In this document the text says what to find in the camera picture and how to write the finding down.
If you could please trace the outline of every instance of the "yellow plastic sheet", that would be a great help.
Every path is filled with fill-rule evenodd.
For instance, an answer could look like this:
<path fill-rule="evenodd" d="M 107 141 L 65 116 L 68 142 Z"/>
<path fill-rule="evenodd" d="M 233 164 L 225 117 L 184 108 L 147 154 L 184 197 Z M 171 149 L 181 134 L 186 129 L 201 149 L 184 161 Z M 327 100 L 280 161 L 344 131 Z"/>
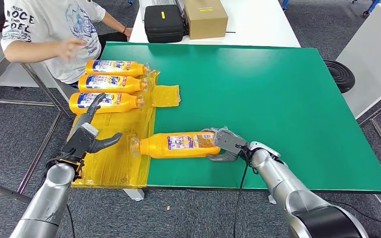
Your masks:
<path fill-rule="evenodd" d="M 153 107 L 177 107 L 180 102 L 179 86 L 156 85 L 153 93 Z"/>
<path fill-rule="evenodd" d="M 84 158 L 83 178 L 72 183 L 73 187 L 104 187 L 104 188 L 142 188 L 146 186 L 148 177 L 148 156 L 133 157 L 130 155 L 130 139 L 132 137 L 147 138 L 154 131 L 155 110 L 154 98 L 157 105 L 178 105 L 179 87 L 155 90 L 157 71 L 153 71 L 148 79 L 148 91 L 137 92 L 143 95 L 145 106 L 142 109 L 131 110 L 127 113 L 96 114 L 91 124 L 99 130 L 97 139 L 113 136 L 116 132 L 123 133 L 120 141 L 95 154 L 87 154 Z M 168 91 L 169 97 L 160 96 Z"/>

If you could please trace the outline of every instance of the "silver robotic arm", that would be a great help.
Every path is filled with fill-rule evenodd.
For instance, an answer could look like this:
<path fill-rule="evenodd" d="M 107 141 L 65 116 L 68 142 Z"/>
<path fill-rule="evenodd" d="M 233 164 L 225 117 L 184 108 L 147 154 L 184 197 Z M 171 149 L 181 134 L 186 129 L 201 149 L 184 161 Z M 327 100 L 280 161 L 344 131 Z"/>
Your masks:
<path fill-rule="evenodd" d="M 75 171 L 68 164 L 52 166 L 10 238 L 56 237 L 74 176 Z"/>
<path fill-rule="evenodd" d="M 99 94 L 87 112 L 77 119 L 61 155 L 51 160 L 46 180 L 36 192 L 24 215 L 10 238 L 54 238 L 58 232 L 72 181 L 82 178 L 82 167 L 86 153 L 96 153 L 116 144 L 121 133 L 111 138 L 96 139 L 98 130 L 90 123 L 105 94 Z"/>
<path fill-rule="evenodd" d="M 341 207 L 311 192 L 278 160 L 279 154 L 259 142 L 249 144 L 251 165 L 265 181 L 283 213 L 292 238 L 368 238 L 360 222 Z"/>

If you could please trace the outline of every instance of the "gray carpet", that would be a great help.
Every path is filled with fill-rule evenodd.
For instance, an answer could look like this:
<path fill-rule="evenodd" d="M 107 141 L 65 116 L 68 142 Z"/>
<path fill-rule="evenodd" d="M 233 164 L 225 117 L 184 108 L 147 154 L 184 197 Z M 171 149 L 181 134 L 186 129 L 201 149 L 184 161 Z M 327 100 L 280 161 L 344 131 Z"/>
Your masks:
<path fill-rule="evenodd" d="M 137 0 L 132 7 L 126 0 L 96 2 L 126 26 L 133 26 Z M 324 59 L 335 59 L 363 23 L 361 14 L 370 3 L 366 0 L 359 0 L 356 4 L 348 0 L 290 0 L 286 15 L 302 46 L 316 47 Z M 101 24 L 96 24 L 96 28 L 100 34 L 111 32 Z M 57 90 L 53 92 L 63 101 Z M 46 101 L 37 88 L 15 90 L 0 87 L 0 98 Z M 53 108 L 0 105 L 0 184 L 17 188 L 56 113 Z M 26 188 L 27 195 L 32 195 L 37 189 L 44 160 L 52 158 L 63 146 L 70 126 L 69 120 L 61 120 Z M 381 140 L 372 125 L 365 125 L 364 134 L 381 163 Z M 243 192 L 237 223 L 238 237 L 288 236 L 277 207 L 267 202 L 267 195 L 266 191 Z M 372 195 L 319 195 L 349 203 L 381 219 L 381 206 Z M 190 190 L 149 190 L 141 202 L 130 200 L 120 189 L 76 188 L 71 190 L 69 197 L 78 238 L 230 238 L 236 201 L 237 192 Z M 341 206 L 362 222 L 370 237 L 381 238 L 381 223 Z M 26 205 L 0 195 L 0 238 L 9 236 L 25 208 Z M 71 237 L 66 215 L 59 237 Z"/>

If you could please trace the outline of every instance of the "cardboard box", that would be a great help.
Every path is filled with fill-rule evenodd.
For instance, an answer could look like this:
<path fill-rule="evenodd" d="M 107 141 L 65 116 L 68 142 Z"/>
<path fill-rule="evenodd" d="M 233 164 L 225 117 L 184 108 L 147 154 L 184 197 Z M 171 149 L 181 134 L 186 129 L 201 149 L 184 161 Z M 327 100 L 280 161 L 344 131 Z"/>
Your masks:
<path fill-rule="evenodd" d="M 185 0 L 185 13 L 190 39 L 226 35 L 229 17 L 220 0 Z"/>

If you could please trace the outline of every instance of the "detergent bottle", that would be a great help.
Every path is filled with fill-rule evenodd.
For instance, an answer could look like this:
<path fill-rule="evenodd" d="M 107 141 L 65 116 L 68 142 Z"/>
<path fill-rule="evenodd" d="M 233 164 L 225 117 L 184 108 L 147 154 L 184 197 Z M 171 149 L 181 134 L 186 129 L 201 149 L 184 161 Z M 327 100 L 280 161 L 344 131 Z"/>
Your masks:
<path fill-rule="evenodd" d="M 214 132 L 209 131 L 159 133 L 142 140 L 133 137 L 130 151 L 133 157 L 143 154 L 155 159 L 218 155 L 220 147 L 212 144 L 213 138 Z"/>
<path fill-rule="evenodd" d="M 140 64 L 133 61 L 93 60 L 85 65 L 87 74 L 122 75 L 138 77 L 148 74 L 149 64 Z"/>
<path fill-rule="evenodd" d="M 74 93 L 69 99 L 69 108 L 77 115 L 85 113 L 93 100 L 100 93 Z M 142 95 L 132 96 L 127 93 L 106 93 L 106 98 L 99 103 L 101 108 L 96 113 L 124 113 L 144 106 Z"/>
<path fill-rule="evenodd" d="M 110 76 L 85 74 L 79 78 L 80 92 L 111 92 L 134 93 L 147 90 L 147 79 L 137 79 L 132 76 Z"/>

